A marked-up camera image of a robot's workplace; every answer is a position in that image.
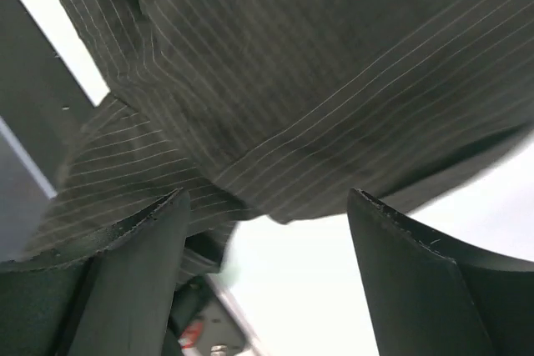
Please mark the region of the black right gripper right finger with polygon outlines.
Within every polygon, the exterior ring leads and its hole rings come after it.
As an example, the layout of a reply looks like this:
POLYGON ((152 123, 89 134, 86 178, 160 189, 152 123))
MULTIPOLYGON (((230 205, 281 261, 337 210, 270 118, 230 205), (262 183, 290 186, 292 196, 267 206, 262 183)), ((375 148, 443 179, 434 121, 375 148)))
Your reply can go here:
POLYGON ((351 190, 347 216, 387 356, 531 356, 533 264, 478 248, 351 190))

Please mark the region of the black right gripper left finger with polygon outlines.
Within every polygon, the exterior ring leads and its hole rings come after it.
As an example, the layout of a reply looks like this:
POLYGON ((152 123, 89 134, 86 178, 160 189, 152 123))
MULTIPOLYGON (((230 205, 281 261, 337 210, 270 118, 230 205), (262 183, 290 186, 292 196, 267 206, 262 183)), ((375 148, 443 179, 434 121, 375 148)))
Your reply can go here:
POLYGON ((158 355, 189 222, 173 191, 120 223, 1 266, 4 355, 158 355))

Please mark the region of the dark pinstriped long sleeve shirt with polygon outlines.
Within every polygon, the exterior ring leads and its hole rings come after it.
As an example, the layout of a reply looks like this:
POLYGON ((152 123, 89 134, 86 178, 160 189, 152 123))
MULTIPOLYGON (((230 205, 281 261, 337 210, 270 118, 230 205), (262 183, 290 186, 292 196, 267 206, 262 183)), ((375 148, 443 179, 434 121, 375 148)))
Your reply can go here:
POLYGON ((183 272, 235 224, 401 212, 533 128, 533 0, 59 0, 109 92, 25 257, 188 191, 183 272))

